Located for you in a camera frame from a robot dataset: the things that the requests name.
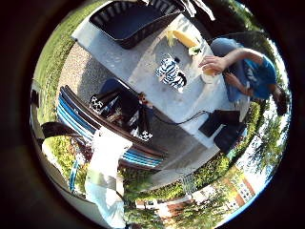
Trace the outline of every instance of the hand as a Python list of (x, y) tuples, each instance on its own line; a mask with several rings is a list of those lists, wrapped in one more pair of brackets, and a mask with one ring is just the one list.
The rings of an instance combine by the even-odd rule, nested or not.
[(198, 66), (204, 72), (207, 69), (213, 69), (214, 74), (222, 73), (227, 68), (227, 62), (224, 57), (215, 55), (206, 55)]
[(239, 81), (239, 79), (236, 77), (236, 75), (232, 74), (232, 73), (224, 73), (225, 75), (225, 80), (228, 84), (236, 87), (236, 88), (240, 88), (241, 83)]

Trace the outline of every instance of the cable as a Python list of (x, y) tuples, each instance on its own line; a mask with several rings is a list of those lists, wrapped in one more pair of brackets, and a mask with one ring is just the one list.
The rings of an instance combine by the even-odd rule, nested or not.
[(185, 121), (182, 121), (182, 122), (168, 122), (168, 121), (162, 119), (161, 117), (159, 117), (157, 114), (153, 113), (153, 115), (154, 115), (158, 120), (160, 120), (161, 122), (164, 122), (164, 123), (166, 123), (166, 124), (169, 124), (169, 125), (180, 125), (180, 124), (186, 123), (186, 122), (188, 122), (188, 121), (191, 121), (191, 120), (193, 120), (193, 119), (195, 119), (195, 118), (197, 118), (197, 117), (199, 117), (199, 116), (201, 116), (201, 115), (203, 115), (203, 114), (210, 114), (210, 113), (207, 112), (207, 111), (200, 111), (200, 112), (194, 114), (192, 117), (188, 118), (188, 119), (185, 120)]

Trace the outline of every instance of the white table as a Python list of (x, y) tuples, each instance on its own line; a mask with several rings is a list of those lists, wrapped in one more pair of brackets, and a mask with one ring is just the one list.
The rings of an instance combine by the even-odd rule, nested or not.
[[(200, 40), (203, 52), (191, 57), (188, 55), (188, 49), (177, 40), (170, 48), (165, 37), (167, 28), (149, 35), (134, 48), (125, 50), (91, 24), (89, 16), (79, 25), (72, 37), (132, 89), (138, 93), (144, 92), (154, 107), (174, 122), (184, 121), (202, 110), (232, 110), (234, 106), (228, 101), (223, 77), (217, 76), (215, 82), (210, 84), (204, 83), (200, 77), (202, 71), (198, 65), (203, 55), (213, 53), (198, 29), (182, 14), (177, 16), (169, 27), (193, 34)], [(155, 76), (155, 70), (168, 53), (180, 59), (179, 67), (187, 76), (188, 84), (183, 94), (158, 82)], [(204, 146), (211, 148), (214, 146), (214, 136), (220, 128), (211, 137), (200, 133), (198, 128), (207, 117), (204, 114), (180, 126)]]

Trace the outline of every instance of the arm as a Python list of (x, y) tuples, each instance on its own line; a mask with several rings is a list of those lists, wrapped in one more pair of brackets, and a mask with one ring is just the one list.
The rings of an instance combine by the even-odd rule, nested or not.
[(224, 57), (219, 57), (215, 55), (204, 56), (203, 60), (199, 64), (199, 68), (202, 67), (202, 71), (205, 71), (207, 69), (214, 69), (216, 71), (216, 74), (218, 74), (222, 73), (233, 63), (242, 59), (250, 59), (253, 62), (261, 65), (263, 62), (263, 54), (251, 49), (238, 48), (229, 52)]

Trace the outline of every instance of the black bag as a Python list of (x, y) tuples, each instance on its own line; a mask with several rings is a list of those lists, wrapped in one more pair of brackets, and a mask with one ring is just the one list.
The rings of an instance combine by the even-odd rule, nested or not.
[(221, 111), (215, 110), (208, 119), (199, 127), (199, 131), (210, 137), (219, 128), (224, 125), (238, 125), (240, 111)]
[(239, 140), (247, 125), (243, 122), (238, 125), (227, 125), (213, 139), (215, 145), (223, 153), (228, 153)]

